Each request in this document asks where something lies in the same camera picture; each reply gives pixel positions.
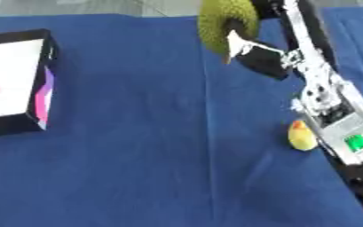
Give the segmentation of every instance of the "blue tablecloth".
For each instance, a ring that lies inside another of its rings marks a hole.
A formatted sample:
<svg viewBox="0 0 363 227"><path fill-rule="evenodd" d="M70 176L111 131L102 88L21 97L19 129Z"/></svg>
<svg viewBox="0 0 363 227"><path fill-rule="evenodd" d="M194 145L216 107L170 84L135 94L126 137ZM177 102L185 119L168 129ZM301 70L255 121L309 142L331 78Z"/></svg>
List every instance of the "blue tablecloth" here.
<svg viewBox="0 0 363 227"><path fill-rule="evenodd" d="M363 9L325 10L363 92ZM289 148L294 77L220 64L195 18L0 18L62 50L47 132L0 137L0 226L363 227L320 150ZM275 21L266 42L284 46Z"/></svg>

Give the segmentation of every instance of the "box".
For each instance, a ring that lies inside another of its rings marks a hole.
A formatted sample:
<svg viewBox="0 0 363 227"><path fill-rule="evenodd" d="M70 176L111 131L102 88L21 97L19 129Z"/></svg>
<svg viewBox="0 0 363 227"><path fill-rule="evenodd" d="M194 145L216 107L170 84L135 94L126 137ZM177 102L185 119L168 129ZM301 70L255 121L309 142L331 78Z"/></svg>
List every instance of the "box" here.
<svg viewBox="0 0 363 227"><path fill-rule="evenodd" d="M0 34L0 136L46 130L58 52L46 29Z"/></svg>

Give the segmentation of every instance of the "yellow rubber duck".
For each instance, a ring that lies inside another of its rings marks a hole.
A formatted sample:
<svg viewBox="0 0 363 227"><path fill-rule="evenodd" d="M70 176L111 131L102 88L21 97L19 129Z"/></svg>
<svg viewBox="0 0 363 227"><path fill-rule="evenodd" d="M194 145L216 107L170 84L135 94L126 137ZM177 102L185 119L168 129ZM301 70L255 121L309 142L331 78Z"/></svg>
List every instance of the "yellow rubber duck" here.
<svg viewBox="0 0 363 227"><path fill-rule="evenodd" d="M288 141L300 151L310 151L318 146L318 140L304 121L293 121L288 129Z"/></svg>

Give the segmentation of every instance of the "white floor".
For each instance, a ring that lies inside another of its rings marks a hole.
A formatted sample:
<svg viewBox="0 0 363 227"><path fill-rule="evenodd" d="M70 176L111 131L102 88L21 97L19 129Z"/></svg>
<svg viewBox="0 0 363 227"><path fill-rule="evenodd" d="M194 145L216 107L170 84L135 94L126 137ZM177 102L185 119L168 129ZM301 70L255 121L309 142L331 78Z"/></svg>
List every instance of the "white floor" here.
<svg viewBox="0 0 363 227"><path fill-rule="evenodd" d="M318 6L357 6L363 0L312 0ZM201 0L0 0L0 16L121 13L164 17L196 15Z"/></svg>

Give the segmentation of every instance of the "green light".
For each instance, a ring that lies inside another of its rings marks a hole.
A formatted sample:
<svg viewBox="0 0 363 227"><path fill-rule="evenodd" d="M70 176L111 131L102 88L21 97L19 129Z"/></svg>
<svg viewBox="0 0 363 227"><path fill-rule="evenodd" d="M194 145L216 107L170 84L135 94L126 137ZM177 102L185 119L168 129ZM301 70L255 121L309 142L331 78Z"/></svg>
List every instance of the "green light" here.
<svg viewBox="0 0 363 227"><path fill-rule="evenodd" d="M350 149L355 153L363 149L363 136L354 135L344 139L345 143L350 147Z"/></svg>

